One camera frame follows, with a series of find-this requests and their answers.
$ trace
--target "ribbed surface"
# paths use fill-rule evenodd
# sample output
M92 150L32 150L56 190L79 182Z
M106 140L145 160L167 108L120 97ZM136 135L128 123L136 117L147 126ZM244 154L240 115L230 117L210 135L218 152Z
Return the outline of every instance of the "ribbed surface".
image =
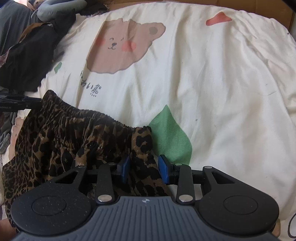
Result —
M205 225L192 207L175 204L170 197L121 197L111 206L97 208L90 221L58 237L20 234L15 241L228 241L242 240ZM270 234L244 241L274 241Z

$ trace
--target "leopard print fabric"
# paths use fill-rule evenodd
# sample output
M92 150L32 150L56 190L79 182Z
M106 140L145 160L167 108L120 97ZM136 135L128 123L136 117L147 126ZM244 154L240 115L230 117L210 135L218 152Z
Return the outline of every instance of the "leopard print fabric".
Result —
M97 169L130 155L127 183L113 183L116 195L171 195L162 182L152 150L151 128L128 127L91 110L79 110L47 91L40 110L31 110L15 145L15 157L3 166L5 206L21 194L68 171L72 163Z

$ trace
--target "cartoon bear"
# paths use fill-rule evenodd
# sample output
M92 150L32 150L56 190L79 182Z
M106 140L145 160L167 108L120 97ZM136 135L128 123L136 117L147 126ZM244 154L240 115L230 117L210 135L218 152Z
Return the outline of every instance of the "cartoon bear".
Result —
M152 41L165 32L162 23L136 23L122 18L105 21L87 56L87 69L114 74L139 61Z

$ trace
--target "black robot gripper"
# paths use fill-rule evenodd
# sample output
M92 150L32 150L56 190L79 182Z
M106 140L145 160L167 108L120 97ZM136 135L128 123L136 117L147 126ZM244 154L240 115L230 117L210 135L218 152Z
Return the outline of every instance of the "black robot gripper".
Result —
M279 208L269 195L214 167L191 170L164 155L158 165L164 183L178 185L176 198L116 197L112 182L125 185L128 156L97 170L74 167L22 194L11 207L21 231L14 241L277 240ZM90 183L95 200L86 196ZM200 200L194 184L201 184Z

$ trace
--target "person's skin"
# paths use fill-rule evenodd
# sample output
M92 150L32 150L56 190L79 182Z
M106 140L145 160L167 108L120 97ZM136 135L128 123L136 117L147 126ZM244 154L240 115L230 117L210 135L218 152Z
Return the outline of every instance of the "person's skin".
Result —
M8 219L0 220L0 241L10 241L16 235Z

